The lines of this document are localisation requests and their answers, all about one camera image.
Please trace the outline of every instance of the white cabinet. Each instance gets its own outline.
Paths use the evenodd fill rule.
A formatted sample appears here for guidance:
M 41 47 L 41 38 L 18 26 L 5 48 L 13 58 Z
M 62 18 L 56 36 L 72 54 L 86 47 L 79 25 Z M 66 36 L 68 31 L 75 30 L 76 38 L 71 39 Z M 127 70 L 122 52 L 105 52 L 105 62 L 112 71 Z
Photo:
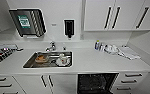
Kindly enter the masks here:
M 84 31 L 107 30 L 115 0 L 86 0 Z
M 0 31 L 15 28 L 6 0 L 0 0 Z
M 15 76 L 14 78 L 26 94 L 52 94 L 47 75 Z
M 144 0 L 86 0 L 84 31 L 131 30 Z
M 109 30 L 131 30 L 144 0 L 116 0 Z
M 11 76 L 0 76 L 0 94 L 25 94 Z
M 150 0 L 145 0 L 133 29 L 150 30 Z
M 114 94 L 130 94 L 148 75 L 146 72 L 119 73 L 115 80 L 111 92 Z
M 77 75 L 51 75 L 53 94 L 77 94 Z

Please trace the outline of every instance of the white wall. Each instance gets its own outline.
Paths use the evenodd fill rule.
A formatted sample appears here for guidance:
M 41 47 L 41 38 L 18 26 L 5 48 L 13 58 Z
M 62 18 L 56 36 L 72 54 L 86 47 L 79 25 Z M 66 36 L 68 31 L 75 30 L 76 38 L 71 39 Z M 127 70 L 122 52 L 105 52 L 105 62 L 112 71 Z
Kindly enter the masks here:
M 149 32 L 133 32 L 129 42 L 146 53 L 150 54 L 150 31 Z M 150 74 L 136 88 L 133 94 L 150 94 Z
M 82 0 L 7 0 L 10 9 L 38 8 L 42 10 L 47 33 L 39 39 L 27 39 L 19 36 L 16 30 L 6 30 L 0 33 L 0 43 L 17 42 L 81 42 L 81 41 L 115 41 L 126 44 L 131 32 L 84 32 L 84 40 L 80 40 L 81 34 L 81 10 Z M 75 20 L 75 35 L 72 40 L 64 35 L 64 19 Z

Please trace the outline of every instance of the black dispenser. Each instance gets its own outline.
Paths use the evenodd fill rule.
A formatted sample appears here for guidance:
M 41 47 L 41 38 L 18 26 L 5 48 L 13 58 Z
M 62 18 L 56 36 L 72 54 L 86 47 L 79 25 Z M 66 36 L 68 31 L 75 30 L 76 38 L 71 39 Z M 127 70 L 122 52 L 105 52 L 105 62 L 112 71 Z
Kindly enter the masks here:
M 65 21 L 65 35 L 71 39 L 72 35 L 74 35 L 74 20 L 64 20 Z

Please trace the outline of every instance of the stainless steel sink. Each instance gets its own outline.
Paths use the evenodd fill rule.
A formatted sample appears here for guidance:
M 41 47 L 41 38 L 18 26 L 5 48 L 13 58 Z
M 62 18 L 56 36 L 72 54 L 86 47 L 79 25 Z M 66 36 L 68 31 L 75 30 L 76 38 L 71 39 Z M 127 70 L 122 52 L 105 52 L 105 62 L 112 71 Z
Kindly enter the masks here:
M 57 64 L 57 59 L 59 59 L 59 55 L 64 54 L 64 56 L 68 57 L 70 63 L 65 66 L 59 66 Z M 48 61 L 45 63 L 37 63 L 35 59 L 38 55 L 43 55 L 45 58 L 48 58 Z M 44 68 L 44 67 L 70 67 L 72 65 L 72 52 L 35 52 L 31 58 L 25 63 L 23 68 Z

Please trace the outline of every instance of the upper cabinet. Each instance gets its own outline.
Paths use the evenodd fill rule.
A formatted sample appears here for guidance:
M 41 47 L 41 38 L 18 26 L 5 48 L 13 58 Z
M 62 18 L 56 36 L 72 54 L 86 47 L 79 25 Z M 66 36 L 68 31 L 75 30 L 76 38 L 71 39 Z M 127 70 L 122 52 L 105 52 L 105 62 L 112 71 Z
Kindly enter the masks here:
M 107 30 L 115 0 L 86 0 L 84 30 Z
M 6 0 L 0 0 L 0 31 L 15 28 L 9 14 L 9 6 Z
M 150 30 L 150 0 L 84 1 L 84 31 Z
M 144 0 L 116 0 L 109 30 L 131 30 Z
M 133 26 L 134 30 L 150 30 L 150 0 L 145 0 Z

